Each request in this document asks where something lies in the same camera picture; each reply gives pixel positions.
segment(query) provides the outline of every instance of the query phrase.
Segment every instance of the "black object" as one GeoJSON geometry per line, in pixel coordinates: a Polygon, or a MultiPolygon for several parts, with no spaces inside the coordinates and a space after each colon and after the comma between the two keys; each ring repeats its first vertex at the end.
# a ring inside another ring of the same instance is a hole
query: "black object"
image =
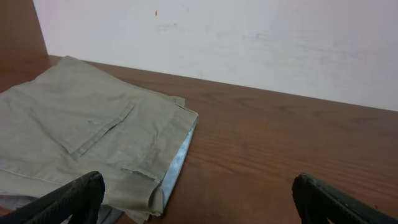
{"type": "Polygon", "coordinates": [[[69,224],[95,224],[104,198],[102,175],[89,172],[34,202],[0,217],[0,223],[58,224],[72,215],[69,224]]]}
{"type": "Polygon", "coordinates": [[[302,224],[340,223],[398,224],[391,218],[322,180],[301,173],[293,183],[293,199],[302,224]]]}

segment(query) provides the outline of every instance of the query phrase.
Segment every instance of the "gray-green cloth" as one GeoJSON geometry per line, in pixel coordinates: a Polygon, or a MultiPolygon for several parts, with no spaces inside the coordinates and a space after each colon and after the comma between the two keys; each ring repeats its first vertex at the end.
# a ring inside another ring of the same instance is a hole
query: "gray-green cloth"
{"type": "Polygon", "coordinates": [[[0,191],[41,197],[97,170],[104,204],[160,215],[159,183],[198,116],[183,104],[65,57],[0,94],[0,191]]]}

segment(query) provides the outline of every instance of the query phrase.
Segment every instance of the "wooden table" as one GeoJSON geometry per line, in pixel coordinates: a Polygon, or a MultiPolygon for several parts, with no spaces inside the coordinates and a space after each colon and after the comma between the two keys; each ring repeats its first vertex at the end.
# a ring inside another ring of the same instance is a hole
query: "wooden table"
{"type": "MultiPolygon", "coordinates": [[[[36,57],[3,70],[0,91],[58,60],[36,57]]],[[[166,213],[152,223],[299,223],[291,186],[300,172],[398,218],[397,112],[91,64],[182,96],[199,114],[166,213]]]]}

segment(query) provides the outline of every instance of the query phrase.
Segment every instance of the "white backdrop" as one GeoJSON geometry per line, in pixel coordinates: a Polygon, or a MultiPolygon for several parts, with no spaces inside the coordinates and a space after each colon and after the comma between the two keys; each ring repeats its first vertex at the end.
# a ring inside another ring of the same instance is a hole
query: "white backdrop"
{"type": "Polygon", "coordinates": [[[51,55],[398,111],[396,0],[34,3],[51,55]]]}

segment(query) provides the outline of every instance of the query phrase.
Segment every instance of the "tabletop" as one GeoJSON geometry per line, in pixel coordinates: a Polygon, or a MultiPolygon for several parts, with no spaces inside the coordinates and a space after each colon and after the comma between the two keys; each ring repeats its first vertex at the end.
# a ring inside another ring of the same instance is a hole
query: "tabletop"
{"type": "MultiPolygon", "coordinates": [[[[0,91],[59,57],[2,68],[0,91]]],[[[151,223],[300,223],[291,186],[312,174],[398,218],[398,112],[91,63],[186,99],[199,114],[163,217],[151,223]]],[[[127,216],[118,224],[134,223],[127,216]]]]}

